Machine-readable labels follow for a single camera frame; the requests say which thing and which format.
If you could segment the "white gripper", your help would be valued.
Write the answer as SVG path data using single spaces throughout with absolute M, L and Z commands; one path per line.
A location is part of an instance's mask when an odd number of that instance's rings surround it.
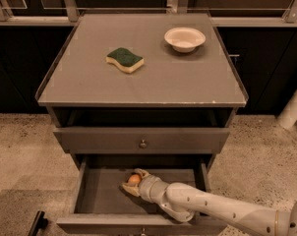
M 134 170 L 137 179 L 142 180 L 140 185 L 135 183 L 123 183 L 122 188 L 134 197 L 139 197 L 153 204 L 161 204 L 163 196 L 169 184 L 162 181 L 159 177 L 149 175 L 141 168 Z

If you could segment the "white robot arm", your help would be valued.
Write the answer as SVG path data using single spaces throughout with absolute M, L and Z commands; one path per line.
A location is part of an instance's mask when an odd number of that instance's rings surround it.
M 297 236 L 297 89 L 278 117 L 238 116 L 211 193 L 137 168 L 123 189 L 180 222 L 199 211 L 251 236 Z

